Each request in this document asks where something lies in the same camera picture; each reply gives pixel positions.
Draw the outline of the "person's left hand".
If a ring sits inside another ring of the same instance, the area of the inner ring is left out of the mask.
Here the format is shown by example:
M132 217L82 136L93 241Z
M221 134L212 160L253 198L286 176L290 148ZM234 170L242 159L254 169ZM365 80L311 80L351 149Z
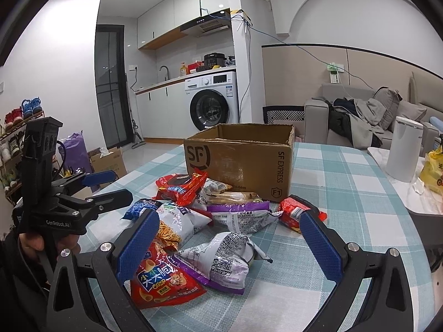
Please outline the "person's left hand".
M38 253L43 252L45 249L43 237L33 233L22 233L19 235L19 240L23 252L30 259L38 260ZM74 253L79 253L81 251L81 247L79 246L78 241L78 235L68 235L56 241L57 250L59 253L64 249L69 249Z

